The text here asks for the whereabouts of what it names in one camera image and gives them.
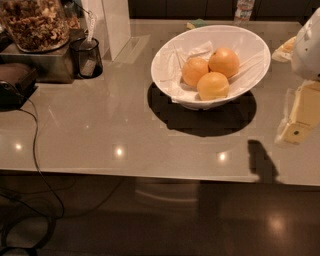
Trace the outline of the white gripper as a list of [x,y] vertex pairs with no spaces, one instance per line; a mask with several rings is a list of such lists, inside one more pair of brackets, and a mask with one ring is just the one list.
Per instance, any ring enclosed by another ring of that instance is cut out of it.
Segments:
[[299,145],[320,123],[320,8],[296,37],[273,52],[272,59],[278,62],[292,59],[292,70],[306,79],[297,89],[287,90],[283,119],[275,137],[278,145]]

